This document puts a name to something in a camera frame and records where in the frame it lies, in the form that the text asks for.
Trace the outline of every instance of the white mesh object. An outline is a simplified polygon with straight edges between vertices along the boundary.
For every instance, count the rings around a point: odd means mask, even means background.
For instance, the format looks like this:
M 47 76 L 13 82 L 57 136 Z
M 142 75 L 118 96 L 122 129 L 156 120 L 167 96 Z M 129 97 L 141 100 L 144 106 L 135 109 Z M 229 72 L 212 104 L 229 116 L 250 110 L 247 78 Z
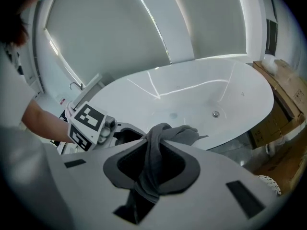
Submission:
M 266 175 L 258 175 L 258 178 L 261 179 L 263 182 L 265 182 L 265 184 L 268 185 L 276 194 L 278 195 L 282 194 L 277 182 L 274 181 L 272 178 Z

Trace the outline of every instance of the bathtub drain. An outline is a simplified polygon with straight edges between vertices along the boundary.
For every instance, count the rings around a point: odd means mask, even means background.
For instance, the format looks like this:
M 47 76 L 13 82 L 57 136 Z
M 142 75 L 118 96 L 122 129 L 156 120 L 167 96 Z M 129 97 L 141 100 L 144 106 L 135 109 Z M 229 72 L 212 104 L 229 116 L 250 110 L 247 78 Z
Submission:
M 212 116 L 213 116 L 213 117 L 219 117 L 219 116 L 220 116 L 220 113 L 217 112 L 217 111 L 214 111 L 214 112 L 212 113 Z

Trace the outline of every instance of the black rectangular slot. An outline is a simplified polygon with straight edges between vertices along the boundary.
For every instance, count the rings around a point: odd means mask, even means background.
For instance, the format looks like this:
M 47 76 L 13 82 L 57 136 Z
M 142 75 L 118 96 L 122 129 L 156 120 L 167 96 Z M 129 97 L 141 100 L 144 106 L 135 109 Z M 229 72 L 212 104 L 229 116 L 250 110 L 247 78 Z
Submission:
M 74 160 L 74 161 L 70 161 L 70 162 L 66 162 L 64 163 L 66 168 L 71 168 L 80 164 L 84 164 L 86 163 L 83 159 L 78 159 L 78 160 Z
M 264 205 L 240 181 L 226 183 L 226 186 L 248 218 L 252 218 L 265 208 Z

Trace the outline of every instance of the faucet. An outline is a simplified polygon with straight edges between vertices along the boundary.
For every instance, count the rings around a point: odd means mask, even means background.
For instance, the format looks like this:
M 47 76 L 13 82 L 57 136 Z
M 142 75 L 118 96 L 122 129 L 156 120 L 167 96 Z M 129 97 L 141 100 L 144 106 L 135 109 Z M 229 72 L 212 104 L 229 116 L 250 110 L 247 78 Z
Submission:
M 77 82 L 72 82 L 72 83 L 70 83 L 70 85 L 69 85 L 69 88 L 70 88 L 70 89 L 71 89 L 71 85 L 72 85 L 73 83 L 76 84 L 80 90 L 83 90 L 83 89 L 82 89 L 82 88 L 83 88 L 83 83 L 81 83 L 81 85 L 79 85 Z

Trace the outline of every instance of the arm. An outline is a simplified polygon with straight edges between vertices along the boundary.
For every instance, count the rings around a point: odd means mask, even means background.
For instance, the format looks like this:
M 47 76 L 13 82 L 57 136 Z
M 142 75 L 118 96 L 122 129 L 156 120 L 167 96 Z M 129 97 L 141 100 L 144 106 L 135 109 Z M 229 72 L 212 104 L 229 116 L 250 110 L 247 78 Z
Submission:
M 34 100 L 29 103 L 22 122 L 38 136 L 72 143 L 72 140 L 67 135 L 68 123 L 44 111 Z

